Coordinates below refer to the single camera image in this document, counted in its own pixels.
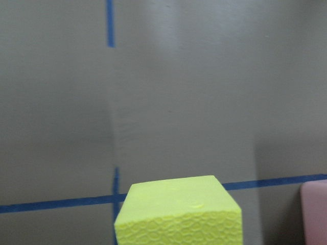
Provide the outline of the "yellow foam block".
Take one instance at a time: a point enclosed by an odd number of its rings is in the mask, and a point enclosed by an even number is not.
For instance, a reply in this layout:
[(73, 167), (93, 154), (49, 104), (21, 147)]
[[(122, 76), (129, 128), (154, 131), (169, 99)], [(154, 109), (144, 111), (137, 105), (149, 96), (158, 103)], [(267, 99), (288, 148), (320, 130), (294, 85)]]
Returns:
[(242, 210), (215, 176), (132, 184), (118, 244), (243, 244)]

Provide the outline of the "pink plastic bin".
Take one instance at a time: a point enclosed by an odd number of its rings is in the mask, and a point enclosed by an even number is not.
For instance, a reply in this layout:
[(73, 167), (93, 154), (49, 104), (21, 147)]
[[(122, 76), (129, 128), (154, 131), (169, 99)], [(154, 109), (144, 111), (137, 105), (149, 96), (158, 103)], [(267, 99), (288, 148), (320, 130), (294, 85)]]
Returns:
[(305, 182), (300, 196), (305, 244), (326, 245), (326, 180)]

